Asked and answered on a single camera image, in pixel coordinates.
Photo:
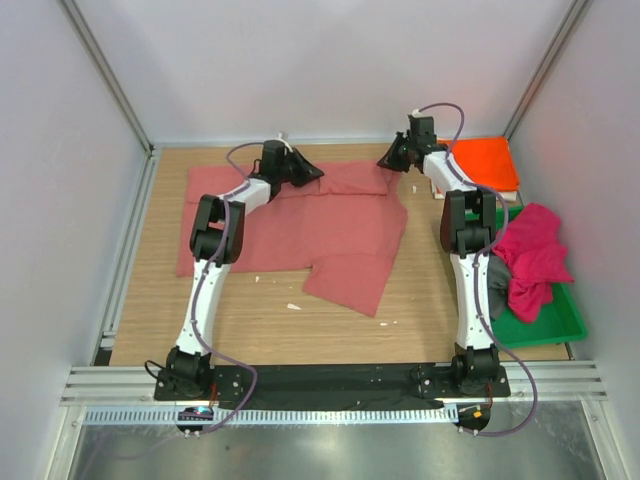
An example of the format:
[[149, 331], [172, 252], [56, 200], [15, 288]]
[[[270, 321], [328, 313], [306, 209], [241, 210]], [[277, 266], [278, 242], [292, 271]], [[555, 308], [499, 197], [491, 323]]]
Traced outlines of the salmon pink t shirt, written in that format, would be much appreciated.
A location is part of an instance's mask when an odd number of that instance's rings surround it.
[[309, 270], [304, 292], [376, 315], [407, 223], [400, 175], [372, 160], [329, 162], [324, 175], [283, 185], [249, 214], [235, 273]]

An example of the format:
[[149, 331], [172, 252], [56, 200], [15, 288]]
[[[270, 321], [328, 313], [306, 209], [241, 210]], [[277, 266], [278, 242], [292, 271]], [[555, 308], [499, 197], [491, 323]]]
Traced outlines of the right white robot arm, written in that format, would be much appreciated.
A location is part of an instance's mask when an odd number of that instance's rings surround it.
[[474, 183], [458, 166], [452, 144], [438, 140], [435, 122], [416, 110], [378, 166], [395, 172], [415, 167], [444, 194], [440, 244], [449, 255], [456, 284], [458, 330], [455, 355], [445, 374], [460, 396], [510, 395], [490, 325], [487, 278], [496, 239], [496, 193]]

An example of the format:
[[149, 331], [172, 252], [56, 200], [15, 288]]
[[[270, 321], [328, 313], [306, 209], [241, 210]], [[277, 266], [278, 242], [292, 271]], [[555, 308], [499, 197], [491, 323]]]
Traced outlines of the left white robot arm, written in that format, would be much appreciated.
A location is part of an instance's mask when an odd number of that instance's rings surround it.
[[267, 205], [285, 184], [301, 188], [324, 172], [281, 137], [260, 144], [261, 156], [242, 183], [199, 200], [189, 237], [194, 258], [193, 285], [185, 320], [165, 365], [156, 376], [157, 400], [201, 400], [211, 394], [213, 324], [224, 283], [241, 254], [247, 216]]

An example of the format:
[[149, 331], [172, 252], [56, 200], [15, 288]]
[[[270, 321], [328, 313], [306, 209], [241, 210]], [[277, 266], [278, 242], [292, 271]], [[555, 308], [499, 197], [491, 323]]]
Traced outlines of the folded orange t shirt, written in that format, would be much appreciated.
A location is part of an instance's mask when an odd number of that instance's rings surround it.
[[519, 177], [504, 137], [457, 140], [450, 158], [473, 183], [487, 185], [507, 196], [514, 196], [519, 190]]

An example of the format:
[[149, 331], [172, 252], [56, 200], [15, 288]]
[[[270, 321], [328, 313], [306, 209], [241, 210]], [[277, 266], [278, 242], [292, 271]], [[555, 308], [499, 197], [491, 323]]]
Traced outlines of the grey t shirt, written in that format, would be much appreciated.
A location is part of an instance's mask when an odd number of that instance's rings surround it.
[[496, 255], [491, 255], [487, 270], [487, 288], [490, 317], [497, 320], [508, 306], [509, 282], [511, 272], [505, 262]]

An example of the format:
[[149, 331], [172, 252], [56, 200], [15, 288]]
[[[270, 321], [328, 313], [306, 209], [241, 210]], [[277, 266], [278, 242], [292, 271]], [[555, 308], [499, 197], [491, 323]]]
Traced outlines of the magenta t shirt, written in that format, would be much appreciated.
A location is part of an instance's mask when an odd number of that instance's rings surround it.
[[572, 283], [565, 259], [568, 248], [559, 240], [560, 218], [549, 208], [531, 203], [510, 221], [493, 248], [510, 272], [507, 305], [521, 322], [536, 321], [553, 301], [552, 286]]

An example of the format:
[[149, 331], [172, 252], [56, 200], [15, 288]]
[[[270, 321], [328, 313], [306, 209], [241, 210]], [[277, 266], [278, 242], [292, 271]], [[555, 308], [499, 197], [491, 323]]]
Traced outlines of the green plastic bin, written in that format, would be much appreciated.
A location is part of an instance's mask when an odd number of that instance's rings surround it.
[[[508, 210], [508, 223], [524, 207], [511, 207]], [[586, 327], [568, 291], [569, 284], [557, 283], [552, 286], [553, 301], [541, 308], [536, 321], [531, 324], [519, 321], [507, 306], [499, 319], [491, 319], [498, 340], [509, 348], [523, 348], [584, 339]]]

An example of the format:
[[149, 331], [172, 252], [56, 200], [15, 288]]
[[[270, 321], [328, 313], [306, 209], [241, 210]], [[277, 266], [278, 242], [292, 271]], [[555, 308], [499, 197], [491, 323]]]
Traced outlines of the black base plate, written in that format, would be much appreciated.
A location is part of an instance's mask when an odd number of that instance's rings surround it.
[[434, 363], [262, 365], [252, 373], [239, 366], [212, 367], [192, 382], [159, 372], [157, 401], [218, 402], [236, 408], [246, 394], [246, 410], [266, 411], [400, 411], [437, 409], [443, 400], [506, 398], [506, 372], [494, 379], [459, 383], [450, 366]]

